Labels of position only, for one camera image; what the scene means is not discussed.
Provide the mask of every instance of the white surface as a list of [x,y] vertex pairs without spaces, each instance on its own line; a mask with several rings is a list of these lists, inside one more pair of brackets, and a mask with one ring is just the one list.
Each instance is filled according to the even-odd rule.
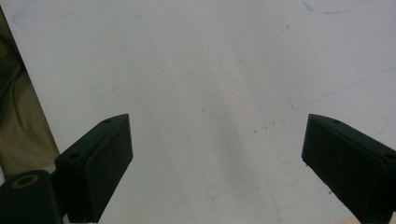
[[308,114],[396,148],[392,0],[0,2],[61,150],[130,113],[101,223],[334,223]]

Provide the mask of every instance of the black plastic part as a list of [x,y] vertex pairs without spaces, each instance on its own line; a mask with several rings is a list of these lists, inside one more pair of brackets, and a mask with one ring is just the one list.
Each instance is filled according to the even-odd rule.
[[55,160],[71,222],[98,222],[133,158],[128,115],[106,119]]
[[302,157],[361,223],[389,223],[394,150],[339,120],[309,115]]
[[10,178],[0,188],[2,224],[61,224],[50,174],[35,170]]

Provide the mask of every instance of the cloth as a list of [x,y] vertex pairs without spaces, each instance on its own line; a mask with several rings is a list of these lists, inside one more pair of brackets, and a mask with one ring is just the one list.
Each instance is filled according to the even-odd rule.
[[0,166],[7,178],[53,164],[50,127],[0,8]]

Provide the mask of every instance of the table surface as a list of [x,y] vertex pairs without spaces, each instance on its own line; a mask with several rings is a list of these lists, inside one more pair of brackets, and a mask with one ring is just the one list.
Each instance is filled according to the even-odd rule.
[[333,224],[309,113],[396,148],[392,0],[0,0],[55,141],[131,117],[100,223]]

